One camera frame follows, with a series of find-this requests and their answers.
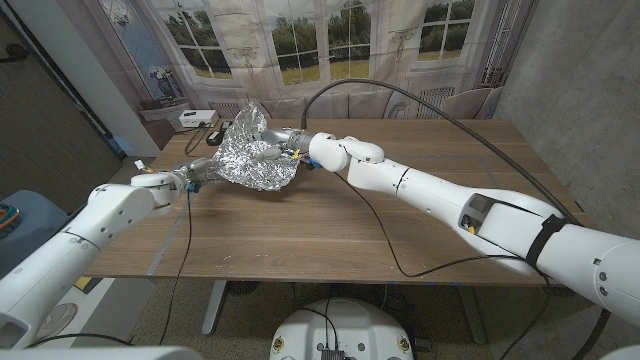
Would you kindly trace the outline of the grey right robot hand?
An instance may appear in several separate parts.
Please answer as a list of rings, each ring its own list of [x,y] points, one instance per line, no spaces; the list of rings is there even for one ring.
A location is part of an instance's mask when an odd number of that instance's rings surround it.
[[[259,160],[276,160],[286,150],[300,150],[306,153],[309,151],[312,138],[312,134],[291,128],[266,129],[252,135],[254,141],[263,141],[270,145],[256,156]]]

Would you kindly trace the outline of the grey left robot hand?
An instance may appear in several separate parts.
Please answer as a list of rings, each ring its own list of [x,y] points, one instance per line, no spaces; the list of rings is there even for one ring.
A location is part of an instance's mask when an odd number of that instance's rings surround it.
[[[211,158],[198,158],[191,163],[179,165],[172,171],[180,181],[179,189],[182,193],[195,192],[206,185],[221,180],[215,172],[217,163]]]

